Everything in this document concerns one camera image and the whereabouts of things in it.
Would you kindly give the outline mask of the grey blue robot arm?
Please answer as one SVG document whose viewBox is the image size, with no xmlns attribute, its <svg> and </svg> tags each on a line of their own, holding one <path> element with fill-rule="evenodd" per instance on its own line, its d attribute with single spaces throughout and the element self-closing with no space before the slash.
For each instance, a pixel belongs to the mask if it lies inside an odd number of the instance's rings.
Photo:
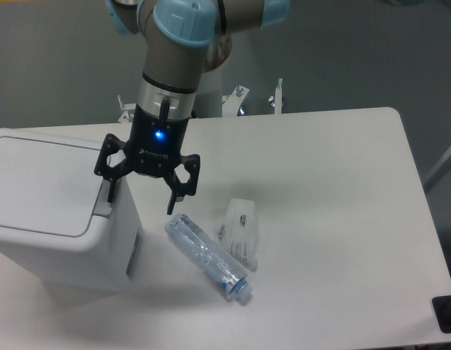
<svg viewBox="0 0 451 350">
<path fill-rule="evenodd" d="M 141 87 L 127 141 L 107 134 L 94 172 L 109 183 L 131 172 L 162 178 L 171 190 L 168 214 L 195 195 L 200 156 L 182 155 L 189 119 L 209 48 L 228 34 L 283 21 L 290 1 L 107 1 L 115 27 L 140 33 L 148 44 Z"/>
</svg>

